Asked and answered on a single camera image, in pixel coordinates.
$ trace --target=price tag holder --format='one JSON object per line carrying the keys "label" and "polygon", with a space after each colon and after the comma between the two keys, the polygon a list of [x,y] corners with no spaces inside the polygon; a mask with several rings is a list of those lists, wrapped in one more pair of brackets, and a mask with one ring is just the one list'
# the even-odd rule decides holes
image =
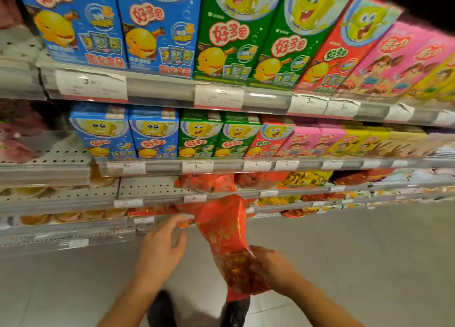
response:
{"label": "price tag holder", "polygon": [[450,126],[455,123],[455,112],[443,110],[438,113],[438,117],[433,123],[435,126]]}
{"label": "price tag holder", "polygon": [[183,202],[205,202],[207,195],[205,194],[188,194],[183,197]]}
{"label": "price tag holder", "polygon": [[147,224],[147,223],[154,223],[155,217],[143,217],[143,218],[135,218],[134,224]]}
{"label": "price tag holder", "polygon": [[299,161],[276,161],[274,170],[292,171],[299,166]]}
{"label": "price tag holder", "polygon": [[243,171],[270,171],[272,161],[246,161]]}
{"label": "price tag holder", "polygon": [[332,170],[332,169],[339,169],[343,166],[344,161],[338,161],[338,160],[325,160],[322,163],[321,169],[327,169],[327,170]]}
{"label": "price tag holder", "polygon": [[182,162],[182,173],[211,173],[213,171],[213,162]]}
{"label": "price tag holder", "polygon": [[107,169],[121,169],[123,174],[145,174],[145,162],[107,162]]}
{"label": "price tag holder", "polygon": [[225,84],[197,84],[194,107],[239,112],[242,109],[245,89]]}
{"label": "price tag holder", "polygon": [[55,79],[63,95],[128,101],[127,78],[122,75],[91,69],[55,70]]}
{"label": "price tag holder", "polygon": [[331,193],[344,192],[345,189],[346,189],[346,186],[334,186],[334,187],[330,187],[330,192]]}
{"label": "price tag holder", "polygon": [[80,240],[71,240],[68,242],[68,248],[87,247],[88,243],[89,243],[88,238],[81,238]]}
{"label": "price tag holder", "polygon": [[361,169],[375,169],[382,164],[381,160],[364,160]]}
{"label": "price tag holder", "polygon": [[333,98],[328,102],[324,115],[353,118],[359,110],[360,102],[345,98]]}
{"label": "price tag holder", "polygon": [[275,191],[261,191],[259,197],[267,198],[267,197],[276,197],[278,195],[278,190]]}
{"label": "price tag holder", "polygon": [[403,168],[408,166],[409,162],[407,160],[395,160],[392,162],[392,168]]}
{"label": "price tag holder", "polygon": [[410,107],[404,103],[393,104],[389,108],[389,113],[384,118],[384,121],[394,122],[394,121],[409,121],[414,115],[414,108]]}
{"label": "price tag holder", "polygon": [[327,97],[293,94],[286,115],[323,115],[328,101]]}
{"label": "price tag holder", "polygon": [[115,208],[133,208],[144,206],[143,199],[114,200]]}

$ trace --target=tiled floor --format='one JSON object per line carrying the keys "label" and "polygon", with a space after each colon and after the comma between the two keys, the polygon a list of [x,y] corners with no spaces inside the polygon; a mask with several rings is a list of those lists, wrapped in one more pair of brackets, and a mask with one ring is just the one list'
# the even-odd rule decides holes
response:
{"label": "tiled floor", "polygon": [[[455,212],[449,203],[340,211],[247,223],[368,327],[453,326]],[[94,326],[132,273],[139,243],[0,260],[0,326]],[[166,287],[179,326],[216,327],[226,285],[197,229]],[[286,297],[252,297],[247,327],[310,326]]]}

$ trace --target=person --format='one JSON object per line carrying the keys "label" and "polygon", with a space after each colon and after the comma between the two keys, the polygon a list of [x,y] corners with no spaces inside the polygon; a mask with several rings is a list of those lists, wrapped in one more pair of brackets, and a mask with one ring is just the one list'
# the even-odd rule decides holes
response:
{"label": "person", "polygon": [[[182,259],[187,233],[180,231],[172,246],[171,234],[183,215],[174,215],[152,229],[145,237],[133,278],[117,297],[97,327],[138,327],[147,313],[150,327],[176,327],[172,301],[162,285]],[[291,298],[315,327],[364,327],[325,293],[303,278],[281,253],[260,246],[250,246],[260,278],[272,290]],[[249,299],[230,302],[225,308],[222,327],[242,327]]]}

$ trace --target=hand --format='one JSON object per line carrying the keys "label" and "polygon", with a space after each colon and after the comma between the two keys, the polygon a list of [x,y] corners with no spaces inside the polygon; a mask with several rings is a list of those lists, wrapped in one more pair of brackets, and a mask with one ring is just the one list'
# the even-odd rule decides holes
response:
{"label": "hand", "polygon": [[296,276],[300,274],[280,252],[260,246],[250,246],[258,264],[252,269],[276,292],[289,296]]}
{"label": "hand", "polygon": [[180,231],[173,248],[171,234],[179,223],[186,220],[183,215],[174,215],[145,235],[132,281],[136,288],[156,294],[171,276],[185,254],[188,240],[186,231]]}

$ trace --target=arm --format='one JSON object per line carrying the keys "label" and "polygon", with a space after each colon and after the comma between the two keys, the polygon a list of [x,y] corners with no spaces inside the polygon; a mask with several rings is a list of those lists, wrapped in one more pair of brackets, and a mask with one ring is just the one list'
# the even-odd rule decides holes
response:
{"label": "arm", "polygon": [[303,278],[279,252],[259,246],[250,248],[259,261],[253,269],[273,290],[292,299],[314,327],[364,327]]}
{"label": "arm", "polygon": [[186,232],[180,232],[174,248],[171,234],[180,222],[186,220],[182,215],[172,216],[144,237],[132,280],[97,327],[139,326],[161,286],[185,253]]}

